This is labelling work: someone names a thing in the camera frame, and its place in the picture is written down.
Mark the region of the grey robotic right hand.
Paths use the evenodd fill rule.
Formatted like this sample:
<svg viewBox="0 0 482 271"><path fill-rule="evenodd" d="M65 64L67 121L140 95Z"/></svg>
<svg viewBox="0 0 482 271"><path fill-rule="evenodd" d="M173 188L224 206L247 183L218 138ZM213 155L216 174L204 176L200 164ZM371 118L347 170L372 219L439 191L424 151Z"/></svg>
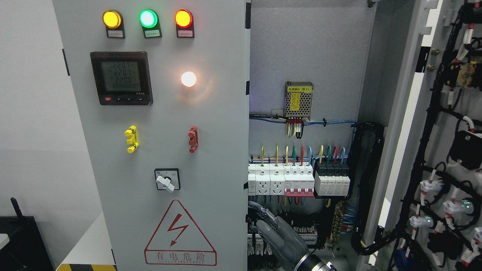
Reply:
<svg viewBox="0 0 482 271"><path fill-rule="evenodd" d="M309 254L304 240L281 217L275 216L262 205L248 201L249 211L256 211L259 219L250 229L270 245L285 271L298 270Z"/></svg>

